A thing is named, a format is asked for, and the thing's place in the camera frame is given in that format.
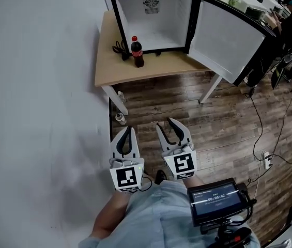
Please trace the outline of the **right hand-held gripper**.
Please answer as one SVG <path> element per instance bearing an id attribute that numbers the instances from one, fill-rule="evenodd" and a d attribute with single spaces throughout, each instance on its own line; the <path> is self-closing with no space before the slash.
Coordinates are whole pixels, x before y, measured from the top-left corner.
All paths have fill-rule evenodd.
<path id="1" fill-rule="evenodd" d="M 170 142 L 163 128 L 157 123 L 156 131 L 162 150 L 164 151 L 162 153 L 162 158 L 169 168 L 174 180 L 183 180 L 193 177 L 197 171 L 197 157 L 194 144 L 190 143 L 190 131 L 176 119 L 169 117 L 167 121 L 179 138 L 179 142 Z"/>

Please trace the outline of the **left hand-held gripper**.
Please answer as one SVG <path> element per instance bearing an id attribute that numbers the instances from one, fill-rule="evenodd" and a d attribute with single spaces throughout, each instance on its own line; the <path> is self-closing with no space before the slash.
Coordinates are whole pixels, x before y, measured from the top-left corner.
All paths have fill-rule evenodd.
<path id="1" fill-rule="evenodd" d="M 128 140 L 129 148 L 126 159 L 119 159 L 125 155 L 123 148 Z M 140 152 L 133 127 L 123 128 L 111 142 L 110 174 L 115 189 L 118 192 L 130 192 L 142 189 L 144 173 L 144 159 L 139 158 Z"/>

